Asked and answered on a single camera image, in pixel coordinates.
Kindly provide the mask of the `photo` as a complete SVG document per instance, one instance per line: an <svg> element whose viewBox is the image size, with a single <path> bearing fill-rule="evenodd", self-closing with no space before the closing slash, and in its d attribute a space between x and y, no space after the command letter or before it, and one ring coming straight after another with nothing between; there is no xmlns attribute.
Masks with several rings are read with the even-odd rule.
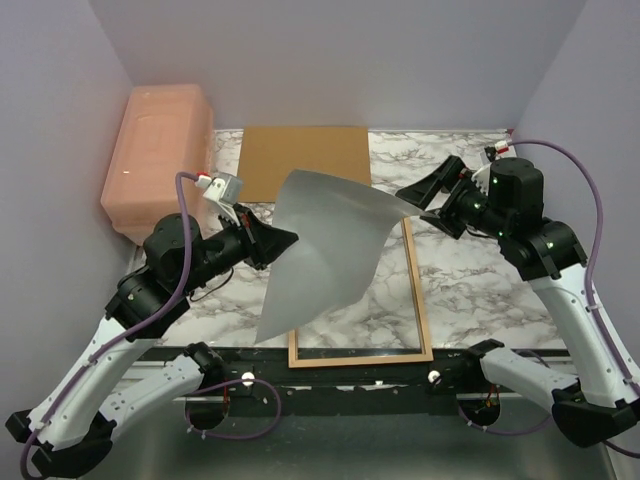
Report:
<svg viewBox="0 0 640 480"><path fill-rule="evenodd" d="M261 343L358 302L385 242L422 210L370 186L295 170L285 180L272 226L298 240L271 265L255 341Z"/></svg>

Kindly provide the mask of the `brown frame backing board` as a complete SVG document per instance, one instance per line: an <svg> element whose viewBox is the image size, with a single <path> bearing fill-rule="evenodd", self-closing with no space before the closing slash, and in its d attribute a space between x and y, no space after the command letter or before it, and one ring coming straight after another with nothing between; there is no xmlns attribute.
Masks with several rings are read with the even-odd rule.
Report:
<svg viewBox="0 0 640 480"><path fill-rule="evenodd" d="M247 127L237 176L239 200L273 203L288 175L308 170L365 185L372 183L365 127Z"/></svg>

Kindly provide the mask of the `clear acrylic glass sheet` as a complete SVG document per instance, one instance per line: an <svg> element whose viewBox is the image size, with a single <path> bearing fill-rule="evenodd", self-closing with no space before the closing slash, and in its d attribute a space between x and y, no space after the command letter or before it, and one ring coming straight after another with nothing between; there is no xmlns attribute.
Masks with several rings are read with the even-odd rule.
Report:
<svg viewBox="0 0 640 480"><path fill-rule="evenodd" d="M387 238L362 298L297 332L300 359L420 351L400 223Z"/></svg>

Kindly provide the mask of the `brown wooden picture frame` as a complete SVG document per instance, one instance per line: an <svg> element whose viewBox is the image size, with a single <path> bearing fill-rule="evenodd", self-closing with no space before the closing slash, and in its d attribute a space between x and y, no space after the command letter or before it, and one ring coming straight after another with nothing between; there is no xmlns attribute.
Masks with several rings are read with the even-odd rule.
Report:
<svg viewBox="0 0 640 480"><path fill-rule="evenodd" d="M413 230L408 218L404 218L400 223L403 234L404 250L408 265L410 291L415 313L418 338L420 341L420 351L418 353L374 354L367 356L355 356L350 354L346 357L333 358L299 358L298 332L292 330L288 333L288 367L290 369L312 369L312 368L346 368L360 366L379 366L409 363L425 363L433 360L431 347L431 336L428 326L428 317L422 284L418 268L417 253L413 239Z"/></svg>

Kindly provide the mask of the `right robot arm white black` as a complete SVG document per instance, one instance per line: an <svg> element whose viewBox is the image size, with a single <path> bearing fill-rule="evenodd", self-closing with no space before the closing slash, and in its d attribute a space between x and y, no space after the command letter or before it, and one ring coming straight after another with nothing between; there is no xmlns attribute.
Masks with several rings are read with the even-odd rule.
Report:
<svg viewBox="0 0 640 480"><path fill-rule="evenodd" d="M543 174L526 159L500 158L471 171L450 156L396 195L454 239L468 228L495 239L547 309L576 369L546 368L489 339L449 364L434 363L432 387L504 386L549 412L562 434L585 448L638 424L639 367L599 303L574 231L544 216L543 193Z"/></svg>

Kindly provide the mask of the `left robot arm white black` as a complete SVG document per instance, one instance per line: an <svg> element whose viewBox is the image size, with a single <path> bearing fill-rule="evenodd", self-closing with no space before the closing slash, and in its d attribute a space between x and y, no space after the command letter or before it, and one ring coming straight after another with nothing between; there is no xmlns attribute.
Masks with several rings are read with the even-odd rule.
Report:
<svg viewBox="0 0 640 480"><path fill-rule="evenodd" d="M144 241L143 267L122 278L89 345L37 407L13 413L5 426L24 444L21 473L76 479L94 469L142 415L194 391L214 393L227 368L205 343L188 345L161 373L137 387L114 388L128 369L190 308L188 297L244 262L263 270L298 240L239 209L240 221L203 238L192 216L162 218Z"/></svg>

